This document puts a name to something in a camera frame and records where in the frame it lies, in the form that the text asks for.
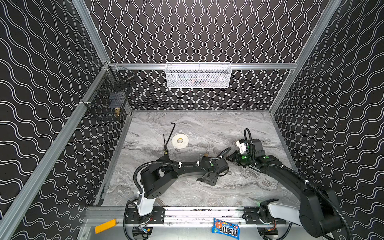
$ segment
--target basket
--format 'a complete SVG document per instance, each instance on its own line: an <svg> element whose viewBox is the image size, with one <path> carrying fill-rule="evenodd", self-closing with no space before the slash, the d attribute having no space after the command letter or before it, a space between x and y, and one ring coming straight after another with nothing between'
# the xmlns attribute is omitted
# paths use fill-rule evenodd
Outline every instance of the basket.
<svg viewBox="0 0 384 240"><path fill-rule="evenodd" d="M99 84L87 104L87 108L97 121L124 121L125 105L128 99L128 89L134 80L134 75L125 79L107 75Z"/></svg>
<svg viewBox="0 0 384 240"><path fill-rule="evenodd" d="M227 88L231 79L230 63L166 63L169 88Z"/></svg>

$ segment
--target black mounting plate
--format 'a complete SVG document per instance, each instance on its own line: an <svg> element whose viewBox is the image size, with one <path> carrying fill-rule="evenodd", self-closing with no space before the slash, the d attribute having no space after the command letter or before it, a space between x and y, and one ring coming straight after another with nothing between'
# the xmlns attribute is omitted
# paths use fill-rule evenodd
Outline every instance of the black mounting plate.
<svg viewBox="0 0 384 240"><path fill-rule="evenodd" d="M162 207L153 207L151 216L153 217L152 221L148 224L163 224L164 223L164 213L165 209ZM139 224L141 219L136 208L129 208L125 224Z"/></svg>
<svg viewBox="0 0 384 240"><path fill-rule="evenodd" d="M259 207L244 207L243 219L246 224L266 224L260 221ZM286 224L284 219L276 218L276 224Z"/></svg>

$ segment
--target black object in basket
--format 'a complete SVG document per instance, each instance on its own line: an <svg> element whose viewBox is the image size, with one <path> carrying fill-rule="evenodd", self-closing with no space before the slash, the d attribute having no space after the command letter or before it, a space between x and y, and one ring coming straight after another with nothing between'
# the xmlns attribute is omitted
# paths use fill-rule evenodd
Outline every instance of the black object in basket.
<svg viewBox="0 0 384 240"><path fill-rule="evenodd" d="M105 76L96 89L87 108L97 121L124 121L125 104L128 89L134 80L134 74L125 79Z"/></svg>

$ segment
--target white disc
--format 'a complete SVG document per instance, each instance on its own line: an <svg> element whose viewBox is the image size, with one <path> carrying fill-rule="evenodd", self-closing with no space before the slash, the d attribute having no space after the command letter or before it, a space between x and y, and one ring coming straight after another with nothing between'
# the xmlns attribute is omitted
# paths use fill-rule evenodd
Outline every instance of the white disc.
<svg viewBox="0 0 384 240"><path fill-rule="evenodd" d="M176 134L172 138L172 145L178 149L185 148L188 145L188 142L189 139L185 134Z"/></svg>

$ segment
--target marble tabletop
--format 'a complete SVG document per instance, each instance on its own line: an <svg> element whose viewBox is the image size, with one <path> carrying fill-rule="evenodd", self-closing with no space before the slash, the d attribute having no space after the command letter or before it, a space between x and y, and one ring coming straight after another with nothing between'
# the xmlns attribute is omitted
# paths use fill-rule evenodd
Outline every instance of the marble tabletop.
<svg viewBox="0 0 384 240"><path fill-rule="evenodd" d="M141 164L163 155L166 138L176 123L172 136L183 133L189 144L176 149L169 141L171 160L197 161L201 154L216 156L227 147L237 149L235 141L249 128L252 138L260 139L267 155L274 155L290 167L276 130L267 112L134 112L124 146L111 178L103 206L124 206L127 199L138 197L132 176ZM259 206L260 202L278 198L298 203L297 198L280 183L264 174L229 162L229 173L220 177L216 186L196 181L177 180L155 205L160 206Z"/></svg>

